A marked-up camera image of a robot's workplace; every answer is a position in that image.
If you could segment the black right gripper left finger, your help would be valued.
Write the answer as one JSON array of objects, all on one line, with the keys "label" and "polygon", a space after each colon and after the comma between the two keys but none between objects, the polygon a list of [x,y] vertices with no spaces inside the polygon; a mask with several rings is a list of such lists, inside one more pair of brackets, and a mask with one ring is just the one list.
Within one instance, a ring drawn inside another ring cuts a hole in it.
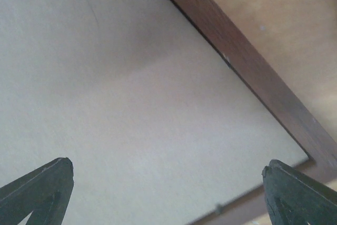
[{"label": "black right gripper left finger", "polygon": [[56,158],[1,187],[1,224],[61,224],[74,187],[73,164]]}]

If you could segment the brown wooden picture frame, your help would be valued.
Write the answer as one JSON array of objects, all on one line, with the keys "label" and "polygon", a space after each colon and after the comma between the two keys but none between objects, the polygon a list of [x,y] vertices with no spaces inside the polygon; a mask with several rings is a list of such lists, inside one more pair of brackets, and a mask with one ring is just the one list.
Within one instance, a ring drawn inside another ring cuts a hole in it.
[{"label": "brown wooden picture frame", "polygon": [[307,153],[297,169],[336,179],[336,142],[214,0],[171,0]]}]

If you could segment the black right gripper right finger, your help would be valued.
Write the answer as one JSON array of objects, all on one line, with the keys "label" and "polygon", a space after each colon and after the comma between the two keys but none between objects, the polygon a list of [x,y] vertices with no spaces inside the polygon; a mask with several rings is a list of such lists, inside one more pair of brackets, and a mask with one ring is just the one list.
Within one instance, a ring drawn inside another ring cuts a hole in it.
[{"label": "black right gripper right finger", "polygon": [[262,177],[272,224],[336,224],[336,191],[279,160]]}]

